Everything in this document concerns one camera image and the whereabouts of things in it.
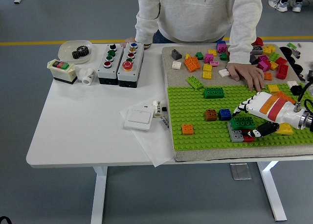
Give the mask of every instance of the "lego baseplate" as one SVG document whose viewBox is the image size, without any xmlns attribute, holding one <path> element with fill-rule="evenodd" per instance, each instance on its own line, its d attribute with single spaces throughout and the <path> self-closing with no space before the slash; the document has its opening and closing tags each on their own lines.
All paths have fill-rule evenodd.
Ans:
<svg viewBox="0 0 313 224">
<path fill-rule="evenodd" d="M 165 47 L 162 50 L 162 67 L 165 72 L 165 85 L 166 87 L 173 86 L 189 86 L 189 84 L 185 81 L 189 76 L 193 75 L 197 79 L 199 79 L 203 85 L 205 86 L 225 86 L 225 85 L 246 85 L 244 78 L 241 78 L 240 81 L 236 82 L 232 79 L 231 76 L 221 77 L 219 74 L 220 70 L 226 68 L 228 61 L 222 61 L 219 58 L 219 54 L 214 57 L 214 61 L 219 62 L 218 67 L 212 67 L 212 78 L 210 80 L 205 80 L 202 78 L 202 69 L 204 65 L 204 60 L 199 60 L 201 70 L 196 70 L 194 72 L 190 72 L 186 65 L 184 64 L 184 60 L 186 54 L 190 56 L 195 56 L 197 52 L 202 52 L 202 54 L 206 54 L 209 49 L 216 49 L 215 44 L 207 44 L 207 45 L 185 45 L 185 46 L 173 46 L 173 47 Z M 284 57 L 284 54 L 281 52 L 278 46 L 273 45 L 275 47 L 275 53 L 278 53 L 280 57 Z M 177 50 L 180 54 L 182 54 L 182 58 L 176 60 L 177 62 L 181 62 L 180 70 L 173 69 L 173 61 L 172 58 L 172 50 Z M 294 73 L 293 69 L 289 65 L 288 75 L 285 80 L 280 80 L 276 78 L 277 75 L 276 70 L 269 70 L 268 73 L 271 73 L 273 76 L 272 81 L 264 81 L 265 84 L 283 84 L 287 81 L 297 81 L 299 82 L 299 78 Z"/>
<path fill-rule="evenodd" d="M 278 84 L 278 88 L 289 97 L 294 98 L 287 84 Z M 309 129 L 294 130 L 293 135 L 272 134 L 263 138 L 256 138 L 250 143 L 232 143 L 228 129 L 228 121 L 206 121 L 204 112 L 206 109 L 229 108 L 231 112 L 244 100 L 252 97 L 254 93 L 247 90 L 246 86 L 223 86 L 224 98 L 205 99 L 204 88 L 196 90 L 193 87 L 169 87 L 168 98 L 171 114 L 171 127 L 173 134 L 174 149 L 203 150 L 218 148 L 246 148 L 288 146 L 298 144 L 313 144 L 313 134 Z M 312 99 L 307 92 L 304 99 Z M 265 123 L 264 119 L 248 113 L 240 113 L 237 117 L 252 117 L 255 125 Z M 192 124 L 193 135 L 182 135 L 182 124 Z"/>
</svg>

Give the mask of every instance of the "jeans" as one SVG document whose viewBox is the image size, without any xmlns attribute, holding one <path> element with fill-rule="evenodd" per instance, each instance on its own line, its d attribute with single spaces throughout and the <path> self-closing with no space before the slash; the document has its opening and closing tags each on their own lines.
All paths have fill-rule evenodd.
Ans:
<svg viewBox="0 0 313 224">
<path fill-rule="evenodd" d="M 224 38 L 224 36 L 222 36 L 221 38 L 219 38 L 217 41 L 213 42 L 213 43 L 216 43 L 216 42 L 219 42 L 219 41 L 222 41 Z M 154 44 L 164 44 L 164 43 L 175 43 L 167 38 L 165 38 L 161 33 L 160 31 L 158 30 L 154 35 L 153 35 L 153 39 L 152 39 L 152 43 Z"/>
</svg>

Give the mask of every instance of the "green baseplate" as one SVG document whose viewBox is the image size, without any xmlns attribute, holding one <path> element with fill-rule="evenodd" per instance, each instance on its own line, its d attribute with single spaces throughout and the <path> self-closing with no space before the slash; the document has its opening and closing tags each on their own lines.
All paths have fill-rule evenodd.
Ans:
<svg viewBox="0 0 313 224">
<path fill-rule="evenodd" d="M 277 84 L 280 91 L 294 100 L 287 84 Z M 171 126 L 174 149 L 176 151 L 200 150 L 200 149 L 225 149 L 267 146 L 289 146 L 300 144 L 313 144 L 313 134 L 309 129 L 298 130 L 292 128 L 293 135 L 271 134 L 262 138 L 255 138 L 254 142 L 232 143 L 227 129 L 228 121 L 206 121 L 204 112 L 206 109 L 230 109 L 231 113 L 239 104 L 251 98 L 255 92 L 250 92 L 247 86 L 216 86 L 222 87 L 224 98 L 204 99 L 203 90 L 193 87 L 168 87 L 168 98 L 171 115 Z M 310 93 L 306 91 L 304 99 L 311 99 Z M 264 119 L 241 112 L 236 117 L 251 116 L 256 126 L 265 123 Z M 192 124 L 193 135 L 182 135 L 182 124 Z"/>
</svg>

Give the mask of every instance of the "white hoodie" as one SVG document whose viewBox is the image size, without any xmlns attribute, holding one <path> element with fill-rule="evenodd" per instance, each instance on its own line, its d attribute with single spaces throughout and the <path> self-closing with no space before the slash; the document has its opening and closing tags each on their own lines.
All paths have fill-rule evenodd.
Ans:
<svg viewBox="0 0 313 224">
<path fill-rule="evenodd" d="M 138 0 L 136 41 L 152 43 L 159 29 L 176 43 L 210 43 L 230 32 L 230 63 L 249 64 L 261 0 Z"/>
</svg>

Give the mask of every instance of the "hoodie sleeve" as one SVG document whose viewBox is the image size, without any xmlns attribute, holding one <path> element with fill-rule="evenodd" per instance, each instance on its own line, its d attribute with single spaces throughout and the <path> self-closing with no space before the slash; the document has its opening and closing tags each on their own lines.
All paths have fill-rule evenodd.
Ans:
<svg viewBox="0 0 313 224">
<path fill-rule="evenodd" d="M 261 0 L 235 0 L 230 32 L 229 63 L 250 64 L 250 52 L 256 39 L 256 25 L 262 13 Z"/>
<path fill-rule="evenodd" d="M 158 29 L 160 0 L 138 0 L 139 12 L 136 16 L 136 41 L 151 44 L 152 37 Z"/>
</svg>

